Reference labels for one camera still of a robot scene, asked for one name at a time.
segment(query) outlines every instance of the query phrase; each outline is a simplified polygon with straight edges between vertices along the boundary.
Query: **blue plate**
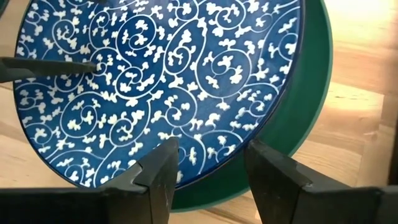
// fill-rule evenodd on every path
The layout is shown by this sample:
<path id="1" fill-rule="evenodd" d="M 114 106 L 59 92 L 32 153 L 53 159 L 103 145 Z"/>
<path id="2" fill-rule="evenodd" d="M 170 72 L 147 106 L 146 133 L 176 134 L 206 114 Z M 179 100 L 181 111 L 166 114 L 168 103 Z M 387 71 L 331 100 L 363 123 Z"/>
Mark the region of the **blue plate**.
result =
<path id="1" fill-rule="evenodd" d="M 301 43 L 299 0 L 33 0 L 16 56 L 95 73 L 15 82 L 26 136 L 58 174 L 98 187 L 171 136 L 177 187 L 232 158 L 266 122 Z"/>

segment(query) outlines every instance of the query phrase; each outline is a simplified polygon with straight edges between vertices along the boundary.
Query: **wooden surface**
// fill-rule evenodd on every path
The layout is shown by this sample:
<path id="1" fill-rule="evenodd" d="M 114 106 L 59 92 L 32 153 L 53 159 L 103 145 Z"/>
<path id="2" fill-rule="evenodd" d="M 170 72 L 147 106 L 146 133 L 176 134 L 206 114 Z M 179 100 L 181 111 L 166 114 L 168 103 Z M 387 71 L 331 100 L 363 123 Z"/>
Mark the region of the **wooden surface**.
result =
<path id="1" fill-rule="evenodd" d="M 28 0 L 10 2 L 0 20 L 1 55 L 13 55 Z M 326 5 L 334 39 L 332 83 L 294 158 L 352 186 L 385 185 L 398 114 L 398 2 L 326 0 Z M 0 88 L 0 187 L 70 186 L 27 143 L 10 89 L 10 83 Z M 250 193 L 207 210 L 173 214 L 170 223 L 187 220 L 260 223 Z"/>

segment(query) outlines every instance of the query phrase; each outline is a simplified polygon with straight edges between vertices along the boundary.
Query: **blue glaze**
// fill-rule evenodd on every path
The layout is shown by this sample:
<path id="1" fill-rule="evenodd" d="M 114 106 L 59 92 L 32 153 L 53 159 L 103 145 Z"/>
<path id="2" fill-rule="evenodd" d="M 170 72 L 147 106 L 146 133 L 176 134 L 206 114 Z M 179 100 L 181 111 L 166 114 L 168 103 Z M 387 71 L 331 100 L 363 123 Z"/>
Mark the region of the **blue glaze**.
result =
<path id="1" fill-rule="evenodd" d="M 178 136 L 183 187 L 232 158 L 272 112 L 301 10 L 298 0 L 33 0 L 16 56 L 98 71 L 15 82 L 24 131 L 53 170 L 85 187 Z"/>

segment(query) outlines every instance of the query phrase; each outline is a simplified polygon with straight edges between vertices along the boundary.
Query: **white swirl pattern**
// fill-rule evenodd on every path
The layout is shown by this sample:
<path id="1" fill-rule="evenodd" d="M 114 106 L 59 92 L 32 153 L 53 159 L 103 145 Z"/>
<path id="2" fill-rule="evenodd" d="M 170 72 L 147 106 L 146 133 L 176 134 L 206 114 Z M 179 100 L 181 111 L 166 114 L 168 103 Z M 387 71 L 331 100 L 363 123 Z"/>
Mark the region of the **white swirl pattern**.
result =
<path id="1" fill-rule="evenodd" d="M 178 187 L 230 159 L 269 116 L 300 35 L 299 0 L 33 0 L 17 57 L 95 73 L 15 82 L 33 148 L 98 187 L 171 136 Z"/>

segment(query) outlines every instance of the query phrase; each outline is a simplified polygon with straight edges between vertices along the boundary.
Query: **light wood grain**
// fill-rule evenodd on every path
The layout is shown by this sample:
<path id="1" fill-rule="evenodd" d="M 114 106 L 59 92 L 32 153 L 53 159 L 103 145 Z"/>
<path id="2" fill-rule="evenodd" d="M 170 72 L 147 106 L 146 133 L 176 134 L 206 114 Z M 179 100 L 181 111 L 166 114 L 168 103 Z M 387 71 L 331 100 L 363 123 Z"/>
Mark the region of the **light wood grain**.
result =
<path id="1" fill-rule="evenodd" d="M 27 3 L 11 0 L 0 20 L 0 55 L 13 55 Z M 326 0 L 326 5 L 335 47 L 332 83 L 318 122 L 294 158 L 352 186 L 385 185 L 398 114 L 398 2 Z M 12 85 L 0 86 L 0 187 L 70 186 L 30 148 Z M 170 217 L 170 223 L 187 222 L 260 223 L 250 193 Z"/>

